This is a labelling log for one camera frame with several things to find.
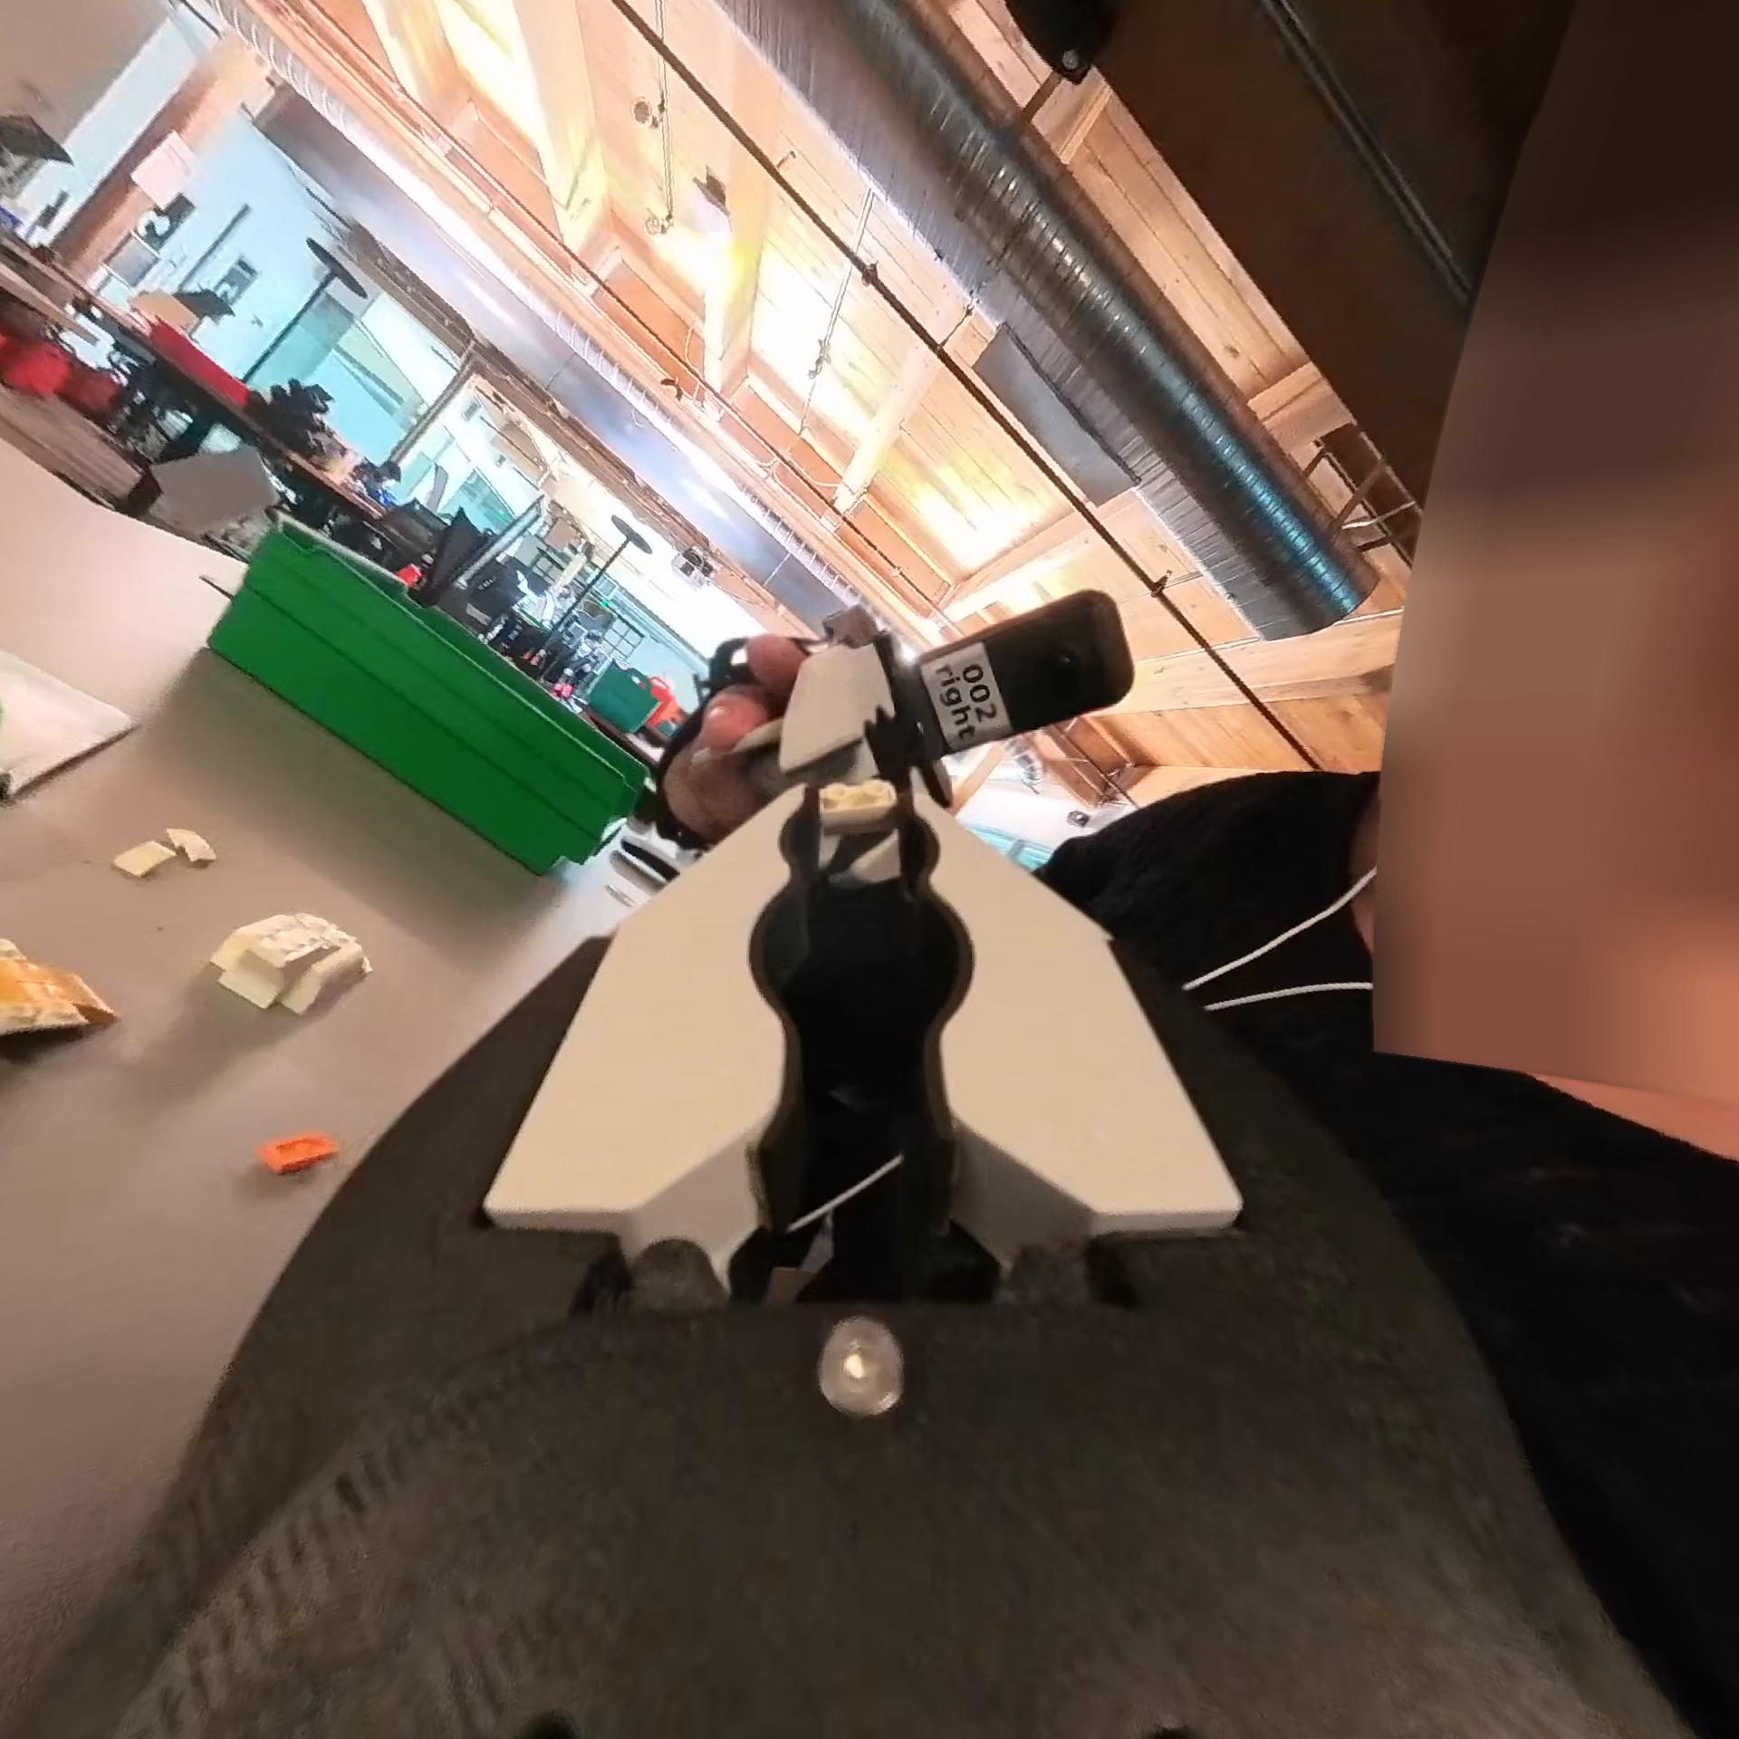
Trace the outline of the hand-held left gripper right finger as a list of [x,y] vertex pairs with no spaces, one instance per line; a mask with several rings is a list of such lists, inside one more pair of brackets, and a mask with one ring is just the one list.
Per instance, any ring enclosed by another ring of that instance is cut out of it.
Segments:
[[1113,943],[945,813],[904,813],[900,1056],[922,1225],[1001,1265],[1245,1209]]

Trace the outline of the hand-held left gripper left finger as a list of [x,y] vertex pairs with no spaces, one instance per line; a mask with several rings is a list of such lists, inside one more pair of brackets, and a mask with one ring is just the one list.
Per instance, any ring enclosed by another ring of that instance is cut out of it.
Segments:
[[600,1233],[630,1259],[732,1259],[776,1227],[756,1152],[788,1036],[750,945],[803,817],[815,803],[770,805],[618,927],[486,1196],[492,1227]]

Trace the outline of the white and orange lego assembly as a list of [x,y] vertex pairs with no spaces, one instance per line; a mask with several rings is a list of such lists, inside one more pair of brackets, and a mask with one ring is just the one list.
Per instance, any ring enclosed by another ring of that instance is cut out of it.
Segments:
[[3,939],[3,1038],[105,1030],[117,1010],[80,975],[40,965]]

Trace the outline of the person's right hand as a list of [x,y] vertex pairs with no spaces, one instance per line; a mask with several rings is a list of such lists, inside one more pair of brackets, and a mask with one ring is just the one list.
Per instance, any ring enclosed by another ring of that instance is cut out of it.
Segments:
[[659,766],[656,827],[673,845],[707,851],[766,805],[752,756],[772,740],[815,642],[758,636],[726,642],[709,663],[701,707]]

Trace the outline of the black floor lamp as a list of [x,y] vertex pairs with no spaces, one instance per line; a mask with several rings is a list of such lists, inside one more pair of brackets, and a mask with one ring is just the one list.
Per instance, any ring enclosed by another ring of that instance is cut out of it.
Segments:
[[610,614],[626,594],[628,580],[648,571],[659,547],[624,515],[612,519],[614,537],[590,580],[587,606],[592,614]]
[[336,251],[316,241],[309,241],[309,251],[320,267],[320,277],[303,310],[303,338],[309,352],[303,371],[307,375],[338,350],[374,297],[370,283]]

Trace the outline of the black ceiling track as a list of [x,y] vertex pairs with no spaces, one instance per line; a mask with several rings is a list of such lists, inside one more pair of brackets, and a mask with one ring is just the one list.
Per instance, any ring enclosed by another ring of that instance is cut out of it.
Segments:
[[882,269],[876,261],[868,259],[859,245],[851,245],[835,226],[827,222],[821,210],[803,194],[799,186],[792,182],[780,162],[770,159],[762,145],[754,139],[750,131],[746,131],[734,115],[717,99],[717,95],[707,89],[703,80],[681,62],[669,48],[665,34],[661,28],[652,26],[646,17],[628,3],[618,3],[616,11],[622,15],[626,24],[648,44],[652,52],[657,54],[663,70],[673,72],[681,84],[689,89],[691,97],[699,99],[703,109],[715,119],[728,139],[742,149],[748,160],[754,164],[758,176],[766,186],[778,194],[788,206],[803,216],[803,220],[841,255],[841,259],[849,267],[849,279],[863,283],[870,293],[874,293],[904,324],[904,328],[912,334],[914,346],[918,348],[918,356],[924,364],[922,375],[926,381],[914,395],[914,403],[922,405],[926,401],[928,391],[934,385],[937,373],[945,373],[949,379],[957,383],[957,387],[977,405],[981,415],[995,425],[1010,442],[1016,446],[1032,468],[1036,468],[1052,490],[1062,498],[1064,511],[1058,521],[1052,525],[1038,529],[1032,539],[1022,549],[1010,549],[997,557],[997,561],[973,580],[979,588],[983,602],[969,602],[965,586],[959,584],[949,594],[951,606],[959,606],[969,614],[981,614],[989,608],[993,598],[1005,598],[1012,590],[1032,582],[1032,578],[1042,569],[1058,569],[1070,561],[1064,555],[1064,547],[1074,547],[1077,543],[1087,543],[1091,549],[1099,549],[1111,557],[1115,557],[1123,571],[1143,588],[1146,598],[1152,598],[1154,604],[1164,610],[1164,614],[1176,622],[1178,630],[1192,644],[1192,649],[1186,655],[1172,657],[1168,663],[1170,681],[1180,685],[1190,679],[1204,679],[1210,687],[1210,707],[1227,707],[1239,705],[1243,707],[1255,720],[1263,724],[1275,738],[1279,738],[1286,752],[1308,772],[1322,772],[1322,764],[1312,754],[1310,746],[1300,740],[1286,718],[1273,709],[1273,705],[1245,679],[1245,675],[1233,667],[1227,659],[1227,649],[1213,646],[1200,630],[1200,626],[1178,606],[1174,592],[1178,582],[1194,582],[1198,575],[1180,575],[1168,578],[1156,578],[1148,573],[1148,569],[1139,561],[1139,555],[1127,547],[1121,537],[1123,525],[1158,525],[1160,521],[1148,509],[1139,492],[1127,492],[1121,496],[1107,513],[1099,513],[1095,506],[1075,490],[1066,472],[1062,472],[1030,438],[1024,425],[1018,425],[1006,407],[991,395],[983,381],[969,369],[965,364],[965,350],[961,344],[967,338],[975,336],[973,318],[975,306],[965,302],[965,314],[961,322],[949,330],[945,338],[937,338],[926,326],[926,320],[918,316],[900,297],[892,291],[884,279]]

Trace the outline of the black computer monitor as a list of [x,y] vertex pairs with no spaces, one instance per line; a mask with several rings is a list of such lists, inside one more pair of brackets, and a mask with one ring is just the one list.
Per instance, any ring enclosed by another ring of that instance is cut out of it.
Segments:
[[476,525],[468,511],[454,511],[425,563],[417,588],[425,608],[437,608],[447,592],[488,555],[494,539],[496,531],[490,525]]

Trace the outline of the green stacked plastic bins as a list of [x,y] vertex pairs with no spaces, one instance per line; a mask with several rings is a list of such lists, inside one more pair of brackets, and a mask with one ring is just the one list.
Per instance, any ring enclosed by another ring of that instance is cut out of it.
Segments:
[[650,782],[397,576],[295,523],[259,543],[208,646],[537,876],[596,856]]

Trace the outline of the person's black sweater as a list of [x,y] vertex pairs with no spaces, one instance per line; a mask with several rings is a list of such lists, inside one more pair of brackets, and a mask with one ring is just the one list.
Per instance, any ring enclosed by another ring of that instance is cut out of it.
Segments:
[[1379,817],[1375,772],[1249,776],[1038,878],[1198,994],[1379,1188],[1620,1633],[1699,1736],[1736,1736],[1736,1109],[1383,1056]]

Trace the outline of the long wooden workbench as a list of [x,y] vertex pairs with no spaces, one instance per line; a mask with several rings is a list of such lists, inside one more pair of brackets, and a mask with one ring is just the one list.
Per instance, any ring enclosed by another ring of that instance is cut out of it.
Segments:
[[82,287],[48,255],[32,251],[23,239],[5,229],[5,295],[25,302],[32,293],[48,306],[46,320],[56,320],[62,330],[92,338],[103,336],[119,348],[125,360],[137,364],[135,385],[129,389],[131,403],[151,407],[178,407],[186,413],[182,435],[163,448],[170,462],[192,458],[214,431],[224,429],[240,442],[253,448],[273,472],[291,476],[291,490],[309,494],[320,502],[320,525],[336,519],[356,519],[379,525],[387,515],[374,498],[352,490],[336,472],[316,466],[310,458],[281,442],[251,411],[232,405],[200,389],[161,366],[149,350],[145,336],[149,324],[111,308],[96,293]]

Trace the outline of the black ceiling speaker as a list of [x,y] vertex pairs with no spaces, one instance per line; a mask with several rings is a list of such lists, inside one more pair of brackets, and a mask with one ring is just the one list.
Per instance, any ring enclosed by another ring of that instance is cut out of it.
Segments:
[[1119,3],[1006,3],[1024,42],[1060,78],[1085,84],[1111,42]]

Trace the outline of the white instruction booklet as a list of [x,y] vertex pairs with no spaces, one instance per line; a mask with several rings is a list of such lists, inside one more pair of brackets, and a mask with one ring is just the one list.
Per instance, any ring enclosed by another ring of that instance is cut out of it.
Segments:
[[117,744],[135,724],[127,713],[3,653],[3,803]]

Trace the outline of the red crate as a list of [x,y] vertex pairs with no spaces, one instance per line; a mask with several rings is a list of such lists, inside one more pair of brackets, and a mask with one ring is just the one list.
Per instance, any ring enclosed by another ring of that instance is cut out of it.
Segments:
[[186,334],[157,320],[147,328],[145,342],[157,362],[186,381],[198,383],[202,391],[218,397],[238,411],[247,411],[251,387],[238,379],[230,369],[216,364]]

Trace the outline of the black duct vent grille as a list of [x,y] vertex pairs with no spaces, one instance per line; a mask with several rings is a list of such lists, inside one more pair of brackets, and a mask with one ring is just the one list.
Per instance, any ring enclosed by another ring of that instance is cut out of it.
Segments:
[[1022,427],[1038,450],[1097,509],[1137,488],[1139,480],[1129,466],[1038,371],[1032,356],[1008,328],[995,330],[973,373],[1012,423]]

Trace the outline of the silver ventilation duct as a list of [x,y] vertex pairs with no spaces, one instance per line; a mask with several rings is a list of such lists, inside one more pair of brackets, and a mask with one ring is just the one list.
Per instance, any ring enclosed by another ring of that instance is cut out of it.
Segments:
[[1352,618],[1379,575],[947,13],[725,3],[762,60],[1131,472],[1269,642]]

